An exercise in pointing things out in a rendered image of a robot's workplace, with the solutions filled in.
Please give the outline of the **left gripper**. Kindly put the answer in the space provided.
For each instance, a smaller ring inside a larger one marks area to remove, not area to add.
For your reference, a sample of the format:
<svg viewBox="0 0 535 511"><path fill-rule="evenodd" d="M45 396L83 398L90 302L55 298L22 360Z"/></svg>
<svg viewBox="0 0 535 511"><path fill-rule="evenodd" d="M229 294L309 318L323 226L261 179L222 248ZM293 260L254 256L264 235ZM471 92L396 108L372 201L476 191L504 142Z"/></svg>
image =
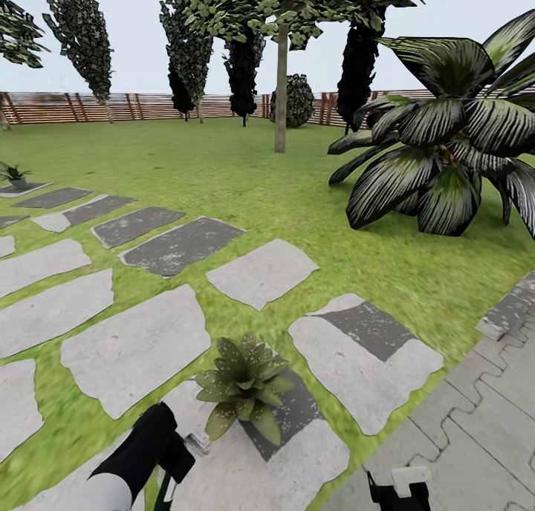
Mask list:
<svg viewBox="0 0 535 511"><path fill-rule="evenodd" d="M168 472L178 484L182 482L194 464L195 459L185 442L182 441L182 437L178 437L175 449L167 457L158 460L158 465L165 472Z"/></svg>

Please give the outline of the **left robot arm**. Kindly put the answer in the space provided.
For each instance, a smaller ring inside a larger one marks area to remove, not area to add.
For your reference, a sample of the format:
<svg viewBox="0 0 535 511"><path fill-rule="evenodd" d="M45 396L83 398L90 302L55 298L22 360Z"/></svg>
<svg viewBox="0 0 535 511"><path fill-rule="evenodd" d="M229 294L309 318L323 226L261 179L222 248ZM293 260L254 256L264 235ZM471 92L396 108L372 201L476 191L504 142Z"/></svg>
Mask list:
<svg viewBox="0 0 535 511"><path fill-rule="evenodd" d="M103 453L99 467L59 511L131 511L158 465L180 484L195 464L188 441L208 456L212 440L194 420L177 427L166 403L150 406Z"/></svg>

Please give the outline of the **insectifuge atomizer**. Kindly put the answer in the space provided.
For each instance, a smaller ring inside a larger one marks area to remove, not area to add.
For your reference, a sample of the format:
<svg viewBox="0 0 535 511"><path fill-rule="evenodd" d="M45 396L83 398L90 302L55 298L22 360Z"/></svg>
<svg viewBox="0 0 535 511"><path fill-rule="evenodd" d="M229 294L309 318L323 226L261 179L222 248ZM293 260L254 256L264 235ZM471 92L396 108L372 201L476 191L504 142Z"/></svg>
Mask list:
<svg viewBox="0 0 535 511"><path fill-rule="evenodd" d="M158 497L155 502L155 511L169 511L172 506L173 497L175 496L178 482L168 473L163 474L163 484L159 489Z"/></svg>

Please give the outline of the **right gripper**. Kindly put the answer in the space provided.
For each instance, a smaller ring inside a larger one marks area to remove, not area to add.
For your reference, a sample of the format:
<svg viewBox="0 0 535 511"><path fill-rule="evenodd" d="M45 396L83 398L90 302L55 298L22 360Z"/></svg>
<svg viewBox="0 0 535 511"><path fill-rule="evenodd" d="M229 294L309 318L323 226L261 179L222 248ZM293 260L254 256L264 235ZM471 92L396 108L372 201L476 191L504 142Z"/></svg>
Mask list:
<svg viewBox="0 0 535 511"><path fill-rule="evenodd" d="M423 483L409 485L410 497L401 499L392 486L375 486L369 479L369 488L374 503L379 503L381 511L431 511L426 487Z"/></svg>

